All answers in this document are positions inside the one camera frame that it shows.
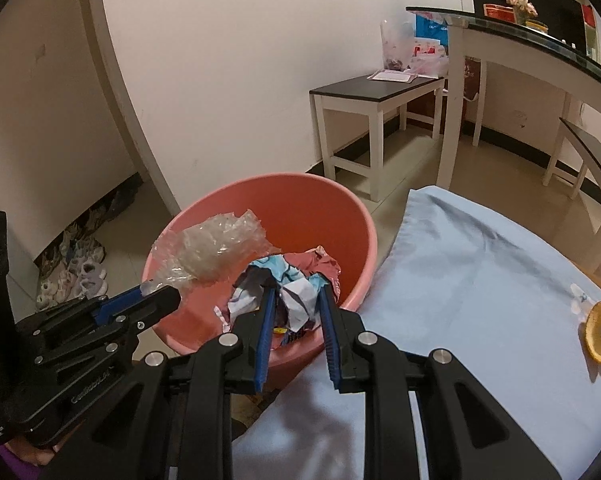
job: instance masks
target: plastic bag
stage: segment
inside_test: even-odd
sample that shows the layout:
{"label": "plastic bag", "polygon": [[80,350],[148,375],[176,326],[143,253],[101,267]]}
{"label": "plastic bag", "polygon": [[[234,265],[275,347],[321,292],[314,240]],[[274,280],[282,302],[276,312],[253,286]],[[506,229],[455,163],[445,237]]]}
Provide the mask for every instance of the plastic bag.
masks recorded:
{"label": "plastic bag", "polygon": [[428,75],[432,77],[445,77],[449,71],[449,57],[440,54],[419,54],[413,56],[409,62],[410,74]]}
{"label": "plastic bag", "polygon": [[404,70],[413,54],[413,14],[380,22],[383,67],[387,70]]}
{"label": "plastic bag", "polygon": [[180,232],[167,231],[151,250],[160,266],[152,280],[141,284],[141,293],[146,296],[171,285],[182,294],[190,286],[224,280],[228,269],[246,257],[280,252],[265,234],[260,220],[249,209],[240,218],[225,213]]}

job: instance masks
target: light blue bedsheet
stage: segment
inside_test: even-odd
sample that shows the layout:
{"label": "light blue bedsheet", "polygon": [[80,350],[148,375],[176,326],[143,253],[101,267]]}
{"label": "light blue bedsheet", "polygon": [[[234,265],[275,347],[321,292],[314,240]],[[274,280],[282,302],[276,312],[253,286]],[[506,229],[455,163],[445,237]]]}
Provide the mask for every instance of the light blue bedsheet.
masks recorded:
{"label": "light blue bedsheet", "polygon": [[[577,480],[601,449],[601,376],[592,381],[577,336],[572,283],[601,300],[601,290],[536,235],[426,187],[410,192],[360,314],[367,330],[401,350],[448,348],[563,480]],[[363,434],[363,395],[334,391],[321,354],[234,443],[234,477],[362,479]]]}

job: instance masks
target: blue gripper pad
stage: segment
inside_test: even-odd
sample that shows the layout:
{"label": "blue gripper pad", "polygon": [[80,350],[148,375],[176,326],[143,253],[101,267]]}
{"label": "blue gripper pad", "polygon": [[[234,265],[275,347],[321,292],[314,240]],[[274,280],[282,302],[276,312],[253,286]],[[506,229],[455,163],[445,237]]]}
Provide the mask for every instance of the blue gripper pad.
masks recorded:
{"label": "blue gripper pad", "polygon": [[276,288],[266,288],[266,303],[264,305],[263,325],[256,344],[256,357],[254,363],[254,385],[256,392],[261,393],[267,380],[269,369],[269,354],[272,348],[272,335],[274,334],[274,315],[276,314]]}
{"label": "blue gripper pad", "polygon": [[329,369],[329,378],[335,389],[339,389],[341,385],[341,356],[340,346],[336,337],[333,318],[331,317],[331,309],[327,294],[330,294],[330,287],[324,286],[318,293],[318,310],[320,312],[320,320],[323,327],[323,338],[325,339],[325,353],[327,354],[327,367]]}
{"label": "blue gripper pad", "polygon": [[135,286],[121,292],[118,296],[114,296],[110,300],[105,301],[99,310],[92,313],[94,320],[98,326],[106,325],[110,320],[116,317],[125,309],[142,300],[140,286]]}

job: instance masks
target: white wall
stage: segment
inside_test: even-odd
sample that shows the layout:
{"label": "white wall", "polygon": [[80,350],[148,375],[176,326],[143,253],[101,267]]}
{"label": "white wall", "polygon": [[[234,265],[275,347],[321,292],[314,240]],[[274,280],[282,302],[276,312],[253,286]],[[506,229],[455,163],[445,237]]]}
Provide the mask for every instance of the white wall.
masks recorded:
{"label": "white wall", "polygon": [[[483,126],[551,153],[564,100],[565,92],[549,83],[488,63]],[[467,104],[468,120],[475,121],[476,108]]]}
{"label": "white wall", "polygon": [[79,1],[10,0],[0,14],[0,209],[29,255],[134,171]]}
{"label": "white wall", "polygon": [[[459,0],[103,0],[124,81],[180,206],[319,160],[309,90],[369,73],[379,21]],[[335,144],[366,129],[360,118]]]}

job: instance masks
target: black baseboard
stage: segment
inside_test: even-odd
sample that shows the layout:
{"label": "black baseboard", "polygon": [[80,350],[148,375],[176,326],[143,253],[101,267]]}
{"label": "black baseboard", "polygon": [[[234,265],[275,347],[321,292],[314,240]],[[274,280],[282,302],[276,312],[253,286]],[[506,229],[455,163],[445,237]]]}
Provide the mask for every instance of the black baseboard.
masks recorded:
{"label": "black baseboard", "polygon": [[[385,138],[389,137],[392,133],[397,131],[398,128],[400,128],[400,117],[396,116],[385,123],[385,127],[383,129],[383,136]],[[335,152],[334,155],[344,158],[345,160],[356,160],[360,155],[363,155],[368,151],[369,132],[360,137],[360,139],[354,140],[354,142],[349,144],[349,146],[345,146],[342,150]],[[336,173],[338,173],[340,169],[341,168],[336,168]],[[325,168],[323,166],[322,161],[312,166],[307,173],[325,176]]]}
{"label": "black baseboard", "polygon": [[[431,129],[430,124],[422,124],[422,126]],[[399,117],[394,117],[394,118],[390,119],[389,121],[387,121],[385,123],[385,129],[384,129],[385,138],[389,137],[392,133],[397,131],[399,127],[400,127],[400,118]],[[462,134],[467,135],[467,136],[473,136],[474,135],[474,127],[475,127],[475,124],[472,123],[471,121],[464,121],[463,127],[462,127]],[[534,164],[540,166],[541,168],[546,169],[547,166],[549,165],[549,159],[551,158],[551,156],[548,153],[545,153],[542,150],[539,150],[538,148],[534,148],[533,146],[530,146],[530,145],[526,144],[525,142],[522,142],[521,140],[514,139],[513,137],[510,137],[509,135],[502,134],[496,130],[492,130],[491,128],[488,128],[487,126],[483,126],[480,129],[480,140],[482,142],[488,142],[489,144],[498,146],[499,148],[502,148],[503,150],[507,150],[508,152],[511,152],[518,156],[521,156],[525,160],[528,160],[529,162],[533,162]],[[339,150],[334,155],[345,158],[346,160],[356,160],[360,155],[362,155],[363,153],[368,152],[368,151],[369,151],[369,133],[366,133],[364,136],[360,137],[360,139],[351,143],[349,146],[343,148],[342,150]],[[578,172],[574,168],[567,166],[565,163],[561,162],[560,160],[558,161],[558,163],[555,166],[559,170],[566,171],[567,173],[569,173],[573,176],[578,176]],[[325,176],[325,169],[323,167],[323,163],[319,162],[315,166],[312,166],[312,168],[307,173]],[[585,178],[583,181],[581,190],[583,191],[583,193],[586,193],[587,195],[589,195],[592,199],[594,199],[596,202],[598,202],[601,205],[601,190],[600,190],[600,187],[596,183],[594,183],[593,181],[591,181],[588,178]]]}

